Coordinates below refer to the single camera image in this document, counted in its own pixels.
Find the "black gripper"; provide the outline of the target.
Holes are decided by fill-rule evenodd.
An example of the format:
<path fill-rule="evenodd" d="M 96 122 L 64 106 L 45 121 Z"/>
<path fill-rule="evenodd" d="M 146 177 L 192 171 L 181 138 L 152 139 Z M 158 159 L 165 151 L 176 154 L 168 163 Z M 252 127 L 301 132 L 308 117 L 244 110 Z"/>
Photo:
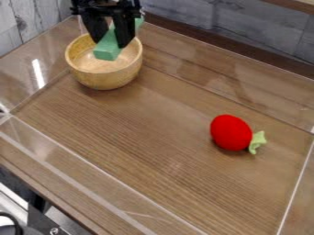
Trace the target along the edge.
<path fill-rule="evenodd" d="M 122 49 L 134 37 L 134 18 L 141 16 L 140 0 L 70 0 L 70 13 L 81 15 L 94 43 L 108 31 L 104 17 L 112 17 L 117 46 Z"/>

